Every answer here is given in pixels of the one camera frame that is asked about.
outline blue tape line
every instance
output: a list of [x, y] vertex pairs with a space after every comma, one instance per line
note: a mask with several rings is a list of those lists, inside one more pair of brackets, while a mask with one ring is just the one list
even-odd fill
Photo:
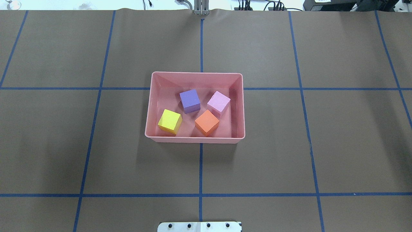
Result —
[[7, 64], [6, 64], [6, 67], [4, 69], [3, 76], [1, 77], [1, 80], [0, 80], [0, 87], [3, 85], [4, 78], [6, 77], [7, 70], [9, 69], [10, 62], [12, 61], [14, 50], [16, 49], [17, 42], [20, 38], [21, 31], [23, 30], [23, 26], [24, 26], [24, 23], [26, 21], [27, 14], [28, 14], [28, 10], [26, 10], [26, 13], [24, 14], [23, 21], [21, 22], [21, 25], [20, 25], [19, 33], [17, 33], [16, 40], [14, 41], [14, 44], [13, 44], [12, 52], [10, 53], [9, 59], [7, 60]]
[[1, 87], [0, 90], [99, 90], [98, 87]]
[[[331, 193], [202, 193], [202, 197], [305, 197], [305, 196], [412, 196], [412, 192], [331, 192]], [[0, 197], [79, 197], [80, 194], [36, 194], [3, 193]], [[172, 194], [83, 194], [82, 198], [156, 198], [156, 197], [199, 197], [197, 193]]]
[[199, 146], [199, 222], [203, 221], [203, 143]]
[[[99, 90], [99, 87], [0, 87], [0, 90]], [[150, 90], [150, 87], [102, 87], [102, 90]]]
[[99, 104], [100, 104], [100, 97], [101, 97], [101, 93], [102, 93], [104, 75], [105, 75], [105, 71], [106, 71], [106, 64], [107, 64], [107, 59], [108, 59], [108, 55], [109, 55], [110, 41], [111, 41], [111, 38], [112, 38], [113, 24], [114, 24], [114, 22], [115, 22], [115, 15], [116, 15], [116, 11], [114, 10], [114, 11], [113, 11], [113, 16], [112, 16], [112, 23], [111, 23], [111, 25], [110, 25], [109, 39], [108, 39], [108, 41], [107, 41], [106, 55], [105, 55], [104, 63], [103, 63], [102, 76], [101, 76], [101, 79], [100, 79], [99, 93], [97, 94], [96, 107], [95, 107], [95, 110], [94, 110], [93, 123], [92, 123], [92, 125], [91, 125], [89, 146], [88, 146], [88, 148], [87, 148], [86, 162], [85, 162], [85, 164], [84, 164], [83, 178], [82, 178], [82, 184], [81, 184], [81, 187], [80, 187], [79, 201], [78, 201], [78, 203], [77, 203], [76, 218], [75, 218], [75, 223], [74, 223], [74, 225], [73, 225], [73, 232], [76, 232], [76, 230], [77, 230], [77, 224], [78, 224], [78, 222], [79, 222], [80, 207], [82, 206], [82, 198], [83, 198], [84, 184], [85, 184], [85, 182], [86, 182], [87, 168], [88, 168], [88, 166], [89, 166], [89, 158], [90, 158], [91, 144], [92, 144], [92, 142], [93, 142], [94, 129], [95, 129], [95, 127], [96, 127], [97, 113], [98, 113]]
[[150, 87], [103, 87], [102, 90], [150, 90]]
[[317, 196], [316, 193], [204, 193], [203, 197], [284, 197]]
[[134, 197], [134, 198], [147, 198], [147, 197], [199, 197], [199, 194], [83, 194], [83, 197]]
[[[0, 90], [99, 90], [99, 87], [0, 87]], [[398, 91], [398, 88], [323, 88], [303, 87], [303, 90], [345, 90], [345, 91]], [[102, 87], [102, 90], [150, 90], [150, 87]], [[245, 87], [243, 90], [300, 90], [295, 87]], [[401, 90], [412, 90], [412, 88], [401, 88]]]
[[79, 197], [80, 194], [58, 194], [58, 193], [5, 193], [0, 197]]
[[382, 43], [383, 43], [384, 48], [385, 48], [386, 56], [388, 57], [389, 64], [390, 64], [391, 69], [392, 69], [392, 74], [393, 74], [393, 77], [395, 78], [396, 86], [398, 87], [398, 90], [399, 90], [399, 95], [400, 95], [400, 98], [402, 99], [403, 107], [405, 108], [406, 116], [408, 117], [408, 120], [409, 120], [409, 125], [412, 128], [411, 116], [409, 115], [408, 107], [406, 106], [405, 99], [403, 98], [402, 90], [400, 88], [398, 77], [396, 76], [395, 68], [393, 67], [391, 56], [389, 55], [388, 48], [386, 47], [385, 38], [384, 38], [384, 35], [382, 33], [381, 23], [379, 22], [378, 11], [376, 11], [376, 10], [375, 10], [375, 17], [376, 17], [376, 22], [377, 22], [378, 28], [379, 28], [379, 33], [381, 34]]
[[305, 118], [306, 134], [307, 134], [308, 141], [309, 141], [310, 157], [311, 157], [311, 161], [312, 161], [313, 180], [315, 182], [315, 190], [316, 190], [316, 194], [317, 194], [316, 198], [317, 198], [317, 201], [318, 201], [319, 219], [320, 219], [320, 223], [321, 223], [321, 230], [322, 230], [322, 232], [325, 232], [325, 226], [324, 226], [324, 223], [323, 223], [321, 198], [319, 196], [318, 178], [316, 176], [315, 159], [314, 159], [314, 156], [313, 156], [313, 149], [312, 149], [312, 140], [311, 140], [311, 137], [310, 137], [309, 123], [308, 123], [308, 118], [307, 118], [307, 113], [306, 113], [305, 99], [304, 99], [304, 95], [303, 95], [302, 80], [301, 80], [301, 77], [300, 77], [299, 61], [297, 59], [297, 50], [296, 50], [295, 34], [293, 32], [292, 15], [290, 14], [290, 12], [288, 12], [288, 14], [289, 14], [290, 33], [292, 35], [293, 52], [295, 54], [297, 78], [298, 78], [298, 81], [299, 81], [300, 98], [302, 99], [303, 116]]
[[398, 90], [397, 88], [309, 88], [303, 87], [303, 90], [348, 90], [348, 91], [369, 91], [369, 90]]
[[288, 88], [288, 87], [260, 88], [260, 87], [252, 87], [252, 88], [243, 88], [243, 90], [300, 90], [300, 88]]
[[203, 21], [200, 20], [200, 72], [203, 73]]
[[333, 192], [320, 193], [320, 196], [412, 196], [412, 192]]

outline blue tape grid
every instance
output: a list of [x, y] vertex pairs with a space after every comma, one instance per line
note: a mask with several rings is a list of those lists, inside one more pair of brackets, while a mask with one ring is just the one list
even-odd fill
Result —
[[[2, 78], [0, 80], [0, 90], [98, 90], [98, 97], [96, 101], [96, 107], [95, 107], [95, 112], [94, 112], [94, 118], [93, 118], [93, 123], [92, 123], [92, 128], [91, 128], [91, 134], [90, 134], [90, 139], [89, 139], [89, 146], [87, 150], [87, 156], [86, 156], [86, 162], [84, 165], [84, 172], [83, 172], [83, 177], [82, 177], [82, 183], [81, 183], [81, 188], [80, 188], [80, 193], [79, 194], [0, 194], [0, 197], [73, 197], [73, 198], [78, 198], [78, 206], [77, 206], [77, 211], [76, 211], [76, 217], [75, 217], [75, 223], [73, 225], [73, 231], [75, 232], [77, 230], [77, 224], [79, 220], [79, 215], [80, 215], [80, 209], [81, 209], [81, 204], [82, 204], [82, 199], [83, 198], [93, 198], [93, 197], [132, 197], [132, 198], [144, 198], [144, 197], [198, 197], [199, 198], [199, 221], [203, 220], [202, 217], [202, 198], [203, 197], [305, 197], [305, 196], [312, 196], [317, 198], [318, 202], [318, 211], [319, 211], [319, 218], [320, 218], [320, 223], [321, 223], [321, 229], [322, 232], [325, 231], [324, 228], [324, 223], [323, 223], [323, 215], [322, 215], [322, 207], [321, 207], [321, 196], [412, 196], [412, 192], [342, 192], [342, 193], [320, 193], [319, 192], [319, 187], [318, 187], [318, 181], [316, 177], [316, 167], [315, 167], [315, 160], [313, 156], [313, 149], [311, 145], [311, 137], [310, 137], [310, 129], [309, 129], [309, 122], [307, 118], [307, 113], [306, 113], [306, 105], [304, 102], [304, 91], [310, 91], [310, 90], [347, 90], [347, 91], [355, 91], [355, 90], [360, 90], [360, 91], [379, 91], [379, 90], [385, 90], [385, 91], [398, 91], [399, 95], [401, 97], [403, 106], [405, 108], [405, 112], [407, 115], [407, 118], [409, 120], [410, 126], [412, 127], [412, 120], [405, 102], [405, 99], [403, 97], [402, 91], [410, 91], [412, 88], [401, 88], [398, 78], [396, 76], [395, 69], [393, 67], [393, 63], [391, 60], [391, 57], [389, 55], [386, 42], [382, 33], [380, 21], [379, 21], [379, 16], [377, 11], [375, 11], [375, 17], [379, 29], [379, 33], [381, 36], [381, 40], [383, 43], [383, 47], [385, 49], [389, 64], [391, 66], [391, 70], [393, 73], [393, 77], [395, 79], [397, 88], [305, 88], [302, 86], [302, 80], [300, 76], [300, 68], [299, 68], [299, 60], [298, 60], [298, 55], [297, 55], [297, 49], [296, 49], [296, 43], [295, 43], [295, 35], [293, 31], [293, 23], [292, 23], [292, 16], [291, 13], [288, 12], [289, 15], [289, 23], [290, 23], [290, 31], [291, 31], [291, 36], [292, 36], [292, 44], [293, 44], [293, 51], [295, 54], [295, 63], [296, 63], [296, 71], [297, 71], [297, 78], [299, 81], [299, 87], [298, 88], [244, 88], [244, 90], [296, 90], [300, 91], [301, 94], [301, 100], [302, 100], [302, 109], [303, 109], [303, 114], [304, 114], [304, 119], [305, 119], [305, 125], [306, 125], [306, 130], [307, 130], [307, 137], [308, 137], [308, 142], [309, 142], [309, 147], [310, 147], [310, 155], [311, 155], [311, 162], [312, 162], [312, 171], [313, 171], [313, 176], [314, 176], [314, 184], [315, 184], [315, 193], [254, 193], [254, 194], [239, 194], [239, 193], [234, 193], [234, 194], [204, 194], [203, 193], [203, 144], [199, 145], [199, 193], [198, 194], [84, 194], [84, 185], [86, 181], [86, 175], [87, 175], [87, 167], [89, 164], [89, 158], [90, 158], [90, 151], [91, 151], [91, 146], [93, 142], [93, 136], [94, 136], [94, 129], [96, 126], [96, 119], [97, 119], [97, 113], [98, 113], [98, 107], [100, 103], [100, 97], [101, 97], [101, 92], [102, 90], [149, 90], [150, 88], [147, 87], [103, 87], [103, 81], [104, 81], [104, 75], [105, 75], [105, 69], [106, 69], [106, 64], [107, 64], [107, 59], [108, 59], [108, 53], [109, 53], [109, 48], [110, 48], [110, 40], [112, 36], [112, 30], [113, 30], [113, 25], [115, 21], [115, 14], [116, 11], [113, 11], [112, 15], [112, 22], [110, 25], [110, 33], [108, 37], [108, 44], [106, 48], [106, 54], [105, 54], [105, 60], [103, 64], [103, 70], [102, 70], [102, 76], [101, 76], [101, 81], [100, 81], [100, 86], [99, 87], [2, 87], [4, 79], [7, 75], [7, 70], [10, 65], [10, 62], [12, 61], [13, 58], [13, 53], [16, 49], [18, 40], [20, 38], [21, 32], [23, 30], [23, 26], [25, 24], [25, 21], [27, 19], [29, 11], [26, 11], [23, 21], [21, 23], [19, 32], [17, 34], [16, 40], [14, 42], [13, 48], [11, 50], [10, 56], [8, 58], [5, 70], [3, 72]], [[203, 72], [203, 27], [204, 27], [204, 19], [201, 19], [200, 21], [200, 71]]]
[[305, 118], [306, 134], [307, 134], [308, 141], [309, 141], [310, 157], [311, 157], [311, 162], [312, 162], [312, 173], [313, 173], [313, 180], [315, 182], [315, 191], [316, 191], [316, 199], [318, 201], [318, 211], [319, 211], [319, 218], [321, 221], [321, 230], [322, 232], [325, 232], [325, 226], [323, 223], [323, 215], [322, 215], [321, 197], [319, 196], [318, 178], [316, 177], [315, 158], [313, 157], [312, 140], [310, 138], [310, 130], [309, 130], [308, 117], [306, 113], [305, 98], [303, 95], [302, 80], [300, 78], [299, 60], [297, 58], [295, 34], [293, 32], [292, 15], [290, 14], [290, 11], [288, 11], [288, 15], [289, 15], [290, 33], [292, 35], [293, 52], [295, 53], [295, 63], [296, 63], [297, 78], [299, 81], [300, 98], [302, 99], [303, 116]]

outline pink cube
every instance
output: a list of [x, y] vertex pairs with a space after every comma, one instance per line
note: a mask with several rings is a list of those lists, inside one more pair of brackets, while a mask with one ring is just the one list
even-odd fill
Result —
[[220, 118], [229, 106], [229, 102], [230, 98], [216, 91], [207, 103], [207, 109], [212, 112], [214, 116]]

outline orange cube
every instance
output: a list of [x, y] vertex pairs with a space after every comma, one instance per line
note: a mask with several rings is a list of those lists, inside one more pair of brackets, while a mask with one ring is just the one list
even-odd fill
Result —
[[219, 119], [216, 118], [209, 110], [206, 110], [195, 121], [194, 125], [205, 136], [210, 135], [219, 126]]

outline foam block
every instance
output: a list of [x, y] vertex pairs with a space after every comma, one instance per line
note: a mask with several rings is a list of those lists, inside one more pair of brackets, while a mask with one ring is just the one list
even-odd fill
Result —
[[194, 125], [205, 136], [209, 136], [219, 126], [219, 119], [216, 118], [209, 110], [206, 110], [195, 121]]
[[207, 109], [213, 113], [214, 116], [220, 118], [229, 106], [230, 98], [224, 96], [219, 91], [213, 94], [212, 98], [207, 103]]
[[183, 110], [185, 111], [185, 114], [200, 110], [200, 100], [197, 96], [196, 90], [181, 92], [180, 99], [182, 100]]
[[165, 109], [159, 120], [158, 126], [164, 131], [177, 134], [182, 121], [183, 119], [180, 114]]

